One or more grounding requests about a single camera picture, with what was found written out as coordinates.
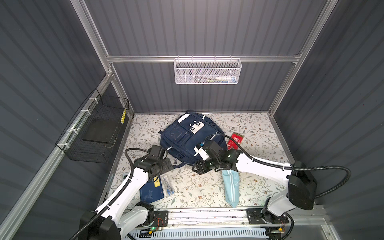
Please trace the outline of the navy blue student backpack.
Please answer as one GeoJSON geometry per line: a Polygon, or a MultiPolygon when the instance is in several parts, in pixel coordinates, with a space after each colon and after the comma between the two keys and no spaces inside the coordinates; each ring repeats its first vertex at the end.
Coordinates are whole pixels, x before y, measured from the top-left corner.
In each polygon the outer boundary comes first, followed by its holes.
{"type": "Polygon", "coordinates": [[[161,147],[181,162],[173,165],[174,169],[184,165],[192,166],[199,161],[201,157],[196,153],[195,147],[207,137],[224,150],[227,149],[224,131],[212,119],[196,112],[186,112],[163,131],[159,131],[159,134],[161,147]]]}

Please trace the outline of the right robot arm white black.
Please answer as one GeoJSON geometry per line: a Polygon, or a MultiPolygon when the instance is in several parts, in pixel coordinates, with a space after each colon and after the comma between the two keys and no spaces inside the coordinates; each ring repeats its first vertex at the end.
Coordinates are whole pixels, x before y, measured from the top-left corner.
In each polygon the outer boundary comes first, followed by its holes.
{"type": "Polygon", "coordinates": [[[211,170],[233,170],[258,175],[284,186],[283,191],[267,198],[258,213],[266,223],[276,220],[285,223],[288,211],[295,208],[309,211],[314,207],[317,181],[309,171],[290,170],[290,164],[255,158],[241,147],[226,151],[215,141],[198,144],[194,151],[201,157],[193,166],[193,171],[199,175],[211,170]]]}

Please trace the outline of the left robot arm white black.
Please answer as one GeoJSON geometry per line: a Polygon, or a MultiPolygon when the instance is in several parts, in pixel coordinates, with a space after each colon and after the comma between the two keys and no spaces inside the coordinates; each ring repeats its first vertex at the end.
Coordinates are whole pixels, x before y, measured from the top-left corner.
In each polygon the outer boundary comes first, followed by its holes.
{"type": "Polygon", "coordinates": [[[153,145],[148,150],[128,148],[124,155],[130,164],[128,177],[105,202],[83,214],[72,240],[120,240],[137,226],[152,224],[154,207],[151,204],[140,202],[128,213],[124,211],[149,180],[173,170],[168,151],[153,145]]]}

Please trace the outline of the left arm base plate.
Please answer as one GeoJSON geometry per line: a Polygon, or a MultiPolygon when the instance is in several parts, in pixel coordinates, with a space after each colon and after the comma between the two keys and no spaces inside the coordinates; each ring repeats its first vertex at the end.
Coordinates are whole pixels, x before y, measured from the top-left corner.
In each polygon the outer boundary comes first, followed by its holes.
{"type": "Polygon", "coordinates": [[[154,211],[148,219],[137,228],[167,227],[169,220],[169,211],[154,211]]]}

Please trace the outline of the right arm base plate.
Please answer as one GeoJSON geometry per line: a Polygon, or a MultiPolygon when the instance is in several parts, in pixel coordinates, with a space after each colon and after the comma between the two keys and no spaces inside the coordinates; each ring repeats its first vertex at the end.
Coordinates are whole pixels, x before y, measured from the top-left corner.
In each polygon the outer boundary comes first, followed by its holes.
{"type": "Polygon", "coordinates": [[[267,210],[261,208],[250,208],[246,209],[247,218],[249,224],[251,225],[261,225],[261,224],[287,224],[289,223],[289,218],[287,215],[275,216],[267,210]]]}

